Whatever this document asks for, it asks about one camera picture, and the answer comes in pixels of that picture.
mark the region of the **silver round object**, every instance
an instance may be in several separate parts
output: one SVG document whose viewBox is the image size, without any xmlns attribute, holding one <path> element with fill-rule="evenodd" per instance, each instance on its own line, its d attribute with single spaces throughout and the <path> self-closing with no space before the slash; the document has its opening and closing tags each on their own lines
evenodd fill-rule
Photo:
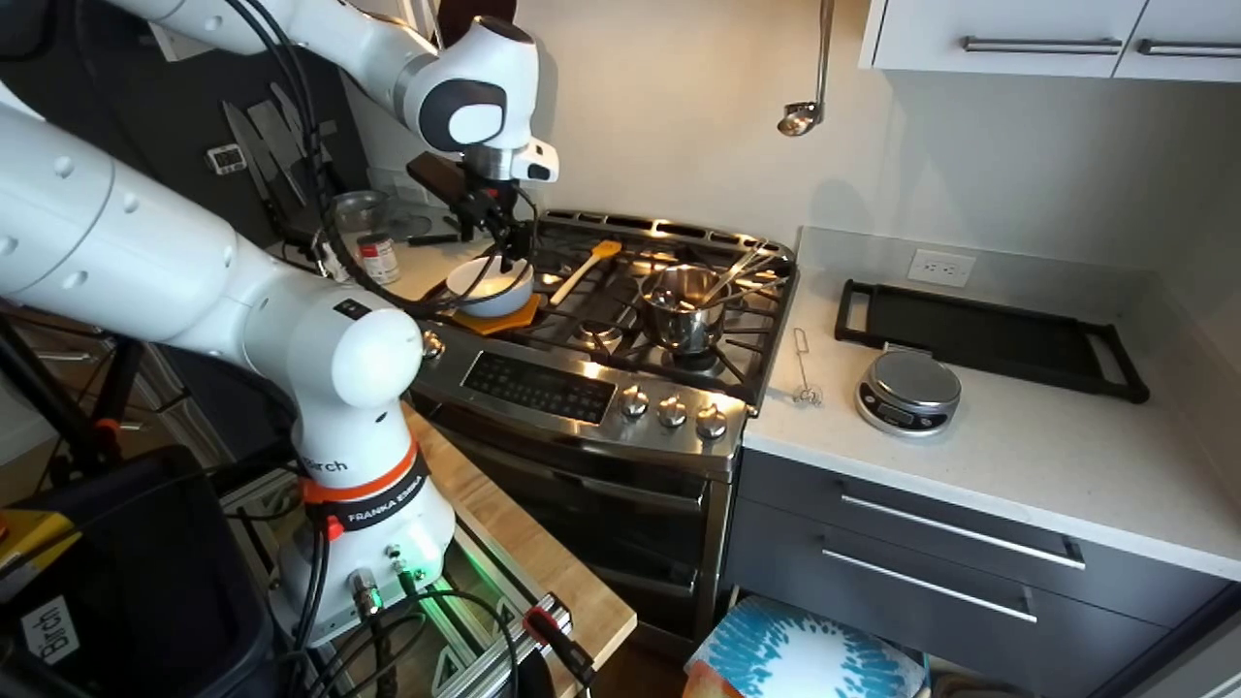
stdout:
<svg viewBox="0 0 1241 698">
<path fill-rule="evenodd" d="M 701 264 L 660 266 L 644 280 L 641 304 L 660 337 L 679 357 L 701 357 L 716 342 L 716 320 L 728 293 L 716 289 L 722 277 Z"/>
<path fill-rule="evenodd" d="M 963 404 L 963 381 L 931 352 L 890 345 L 856 386 L 863 416 L 908 439 L 939 436 Z"/>
</svg>

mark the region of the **oven handle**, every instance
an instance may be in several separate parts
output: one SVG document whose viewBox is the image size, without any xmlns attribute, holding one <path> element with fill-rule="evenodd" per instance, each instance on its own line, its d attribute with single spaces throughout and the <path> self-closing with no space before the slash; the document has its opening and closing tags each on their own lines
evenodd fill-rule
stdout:
<svg viewBox="0 0 1241 698">
<path fill-rule="evenodd" d="M 486 463 L 497 463 L 499 468 L 515 468 L 515 472 L 543 478 L 543 479 L 570 479 L 570 486 L 577 486 L 586 494 L 629 500 L 629 505 L 644 505 L 644 508 L 693 510 L 698 516 L 701 505 L 705 505 L 701 487 L 698 487 L 698 498 L 674 498 L 674 494 L 651 494 L 651 487 L 634 487 L 634 486 L 620 486 L 620 479 L 599 479 L 599 478 L 581 478 L 581 472 L 565 472 L 565 468 L 530 467 L 525 459 L 511 459 L 504 451 L 476 446 L 476 442 L 468 442 L 468 451 L 482 454 Z"/>
<path fill-rule="evenodd" d="M 698 576 L 689 576 L 685 587 L 674 587 L 674 580 L 656 580 L 656 576 L 614 570 L 614 566 L 591 566 L 591 570 L 609 587 L 629 587 L 660 596 L 693 596 L 693 587 L 698 587 Z"/>
</svg>

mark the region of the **control panel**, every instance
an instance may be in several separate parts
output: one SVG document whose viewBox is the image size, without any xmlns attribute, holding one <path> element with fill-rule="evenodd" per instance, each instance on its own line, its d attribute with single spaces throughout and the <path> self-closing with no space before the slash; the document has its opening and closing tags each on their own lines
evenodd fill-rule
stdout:
<svg viewBox="0 0 1241 698">
<path fill-rule="evenodd" d="M 454 408 L 526 430 L 663 454 L 732 454 L 749 408 L 727 390 L 614 367 L 577 352 L 541 352 L 457 324 L 431 324 L 415 404 Z"/>
</svg>

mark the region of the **oven door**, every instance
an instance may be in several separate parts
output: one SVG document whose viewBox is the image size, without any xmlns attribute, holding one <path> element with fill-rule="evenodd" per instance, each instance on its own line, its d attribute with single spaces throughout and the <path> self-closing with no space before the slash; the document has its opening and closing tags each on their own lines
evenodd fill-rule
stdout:
<svg viewBox="0 0 1241 698">
<path fill-rule="evenodd" d="M 466 439 L 444 426 L 444 436 L 636 605 L 644 620 L 679 637 L 693 631 L 711 526 L 705 478 L 507 430 L 468 430 L 486 439 Z"/>
</svg>

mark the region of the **white countertop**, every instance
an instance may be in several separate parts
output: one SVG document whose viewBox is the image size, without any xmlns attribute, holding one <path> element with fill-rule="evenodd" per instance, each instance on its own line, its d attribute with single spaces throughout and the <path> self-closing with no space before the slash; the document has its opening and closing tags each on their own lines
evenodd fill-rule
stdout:
<svg viewBox="0 0 1241 698">
<path fill-rule="evenodd" d="M 802 277 L 746 446 L 1241 580 L 1241 487 L 1174 426 L 1144 363 L 1153 404 L 949 363 L 963 381 L 954 424 L 935 439 L 892 439 L 852 408 L 875 349 L 834 342 L 838 297 L 826 287 L 841 283 Z M 802 385 L 795 324 L 819 408 L 786 401 Z"/>
</svg>

